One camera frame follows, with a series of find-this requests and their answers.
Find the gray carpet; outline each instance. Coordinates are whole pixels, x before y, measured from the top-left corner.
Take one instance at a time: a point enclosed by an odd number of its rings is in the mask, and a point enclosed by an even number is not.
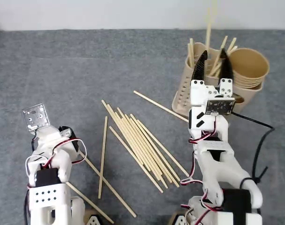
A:
[[[264,89],[242,112],[272,124],[258,172],[265,225],[285,224],[285,31],[213,30],[211,44],[237,37],[239,47],[262,52],[270,60]],[[21,109],[44,102],[55,126],[67,125],[84,140],[88,156],[100,168],[104,117],[100,100],[135,114],[189,171],[191,146],[187,124],[132,93],[138,90],[167,107],[180,82],[188,38],[204,42],[204,30],[58,30],[0,32],[0,225],[23,223],[27,177],[24,161],[31,138]],[[229,140],[237,160],[251,172],[254,150],[266,128],[235,118]],[[184,177],[174,165],[176,172]],[[137,213],[133,218],[107,186],[97,199],[99,179],[86,163],[70,178],[116,224],[166,224],[201,187],[170,186],[163,194],[108,132],[104,176]],[[201,178],[197,170],[196,177]]]

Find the paper cup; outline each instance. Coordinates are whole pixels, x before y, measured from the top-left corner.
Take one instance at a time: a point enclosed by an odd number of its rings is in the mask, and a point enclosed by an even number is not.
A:
[[[234,84],[239,87],[256,87],[269,73],[269,61],[254,49],[236,49],[229,58],[233,67]]]

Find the red and white wire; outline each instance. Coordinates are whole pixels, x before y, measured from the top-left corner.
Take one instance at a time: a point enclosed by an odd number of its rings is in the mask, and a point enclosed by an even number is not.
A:
[[[202,131],[202,133],[204,134],[204,136],[200,137],[200,138],[197,138],[197,139],[192,139],[191,137],[189,138],[189,143],[192,143],[192,144],[197,144],[198,141],[201,141],[201,140],[204,140],[210,136],[213,136],[216,134],[216,117],[215,117],[215,120],[214,120],[214,130],[212,132],[205,132],[205,131]]]
[[[210,206],[208,206],[208,205],[206,205],[206,204],[204,203],[204,200],[207,198],[207,195],[208,195],[208,189],[205,191],[205,193],[203,194],[203,196],[202,196],[202,198],[201,198],[201,200],[200,200],[201,205],[204,206],[207,210],[210,210],[210,211],[213,211],[213,212],[218,211],[218,208],[210,207]]]
[[[200,184],[203,183],[201,180],[195,180],[193,178],[194,170],[195,170],[195,157],[194,157],[194,151],[193,151],[193,165],[191,167],[191,171],[190,171],[189,177],[181,180],[180,181],[181,185],[188,185],[188,184],[191,184],[191,183],[200,183]]]
[[[187,222],[187,216],[188,216],[188,214],[191,213],[192,211],[193,211],[193,208],[190,208],[189,210],[186,211],[186,213],[185,213],[185,215],[184,215],[186,224],[189,224],[189,223]]]
[[[186,204],[181,204],[180,205],[181,206],[181,208],[184,208],[184,209],[191,209],[191,207],[189,206],[189,205],[186,205]]]
[[[54,151],[54,150],[55,150],[56,148],[61,147],[62,145],[65,145],[65,144],[67,144],[67,143],[74,142],[74,141],[80,141],[80,142],[82,143],[82,145],[83,145],[83,147],[84,147],[84,149],[85,149],[85,157],[82,158],[82,159],[80,159],[80,160],[76,160],[76,161],[72,162],[72,164],[74,165],[74,164],[78,164],[78,163],[83,162],[83,161],[87,158],[87,148],[86,148],[84,142],[82,141],[82,139],[80,139],[80,138],[70,138],[70,139],[68,139],[68,140],[65,140],[65,141],[63,141],[63,142],[57,144],[57,145],[54,146],[54,148],[53,148],[53,155],[55,154],[55,151]]]
[[[25,165],[25,172],[26,172],[26,175],[27,175],[27,176],[30,175],[30,174],[29,174],[28,161],[29,161],[30,158],[33,158],[33,157],[44,158],[44,159],[46,159],[46,163],[47,163],[47,161],[48,161],[48,158],[47,158],[46,156],[43,156],[43,155],[31,155],[31,156],[27,157],[26,160],[25,160],[25,163],[24,163],[24,165]]]
[[[202,221],[202,219],[207,215],[207,213],[209,213],[209,212],[210,212],[210,210],[206,210],[206,211],[197,219],[197,221],[195,221],[194,225],[198,225],[198,224]]]

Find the pile of chopsticks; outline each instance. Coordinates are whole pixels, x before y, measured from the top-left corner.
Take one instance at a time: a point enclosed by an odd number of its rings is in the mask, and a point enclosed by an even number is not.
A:
[[[218,77],[219,73],[220,73],[220,67],[221,67],[221,62],[219,62],[219,59],[220,59],[220,53],[221,53],[221,50],[225,47],[226,45],[226,42],[227,42],[227,39],[228,39],[228,36],[225,36],[225,38],[223,39],[223,42],[220,46],[220,51],[219,51],[219,54],[218,56],[215,58],[215,61],[212,65],[212,68],[209,72],[209,76],[212,76],[212,77]],[[236,37],[233,38],[233,40],[231,41],[229,47],[228,47],[228,50],[227,50],[227,54],[230,55],[234,50],[237,49],[237,45],[235,45],[235,42],[236,42]],[[198,57],[198,56],[195,56],[194,55],[194,50],[193,50],[193,47],[194,47],[194,42],[193,42],[193,39],[191,38],[189,43],[187,44],[187,55],[188,55],[188,63],[189,63],[189,66],[193,69],[194,68],[194,63],[195,63],[195,57]]]
[[[157,143],[157,145],[163,149],[163,151],[183,171],[183,173],[188,176],[189,174],[170,154],[170,152],[155,138],[155,136],[141,121],[134,117],[133,114],[128,116],[127,114],[124,114],[120,108],[117,108],[119,113],[115,112],[109,104],[106,104],[104,100],[102,100],[102,103],[127,141],[128,145],[111,126],[109,126],[109,129],[127,149],[127,151],[141,167],[143,172],[157,187],[157,189],[163,193],[158,181],[161,182],[165,188],[168,188],[164,178],[168,180],[169,183],[174,183],[176,187],[179,187],[179,176],[171,167],[164,155],[160,152],[155,143]]]

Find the beige plastic holder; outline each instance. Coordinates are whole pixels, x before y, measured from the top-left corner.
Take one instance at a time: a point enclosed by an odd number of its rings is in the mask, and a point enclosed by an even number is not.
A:
[[[194,44],[194,65],[205,49],[206,46],[203,43]],[[212,48],[209,49],[208,60],[205,63],[206,85],[218,85],[219,78],[209,76],[209,72],[218,55],[219,50]],[[250,102],[254,95],[262,90],[264,78],[268,74],[270,66],[268,60],[261,53],[247,48],[239,48],[231,52],[230,60],[232,62],[234,72],[233,96],[237,101],[234,111],[239,113]],[[191,108],[190,81],[192,78],[193,69],[194,68],[190,67],[187,57],[185,59],[185,66],[182,73],[181,82],[172,102],[172,109],[176,113],[186,117],[188,117],[188,112]]]

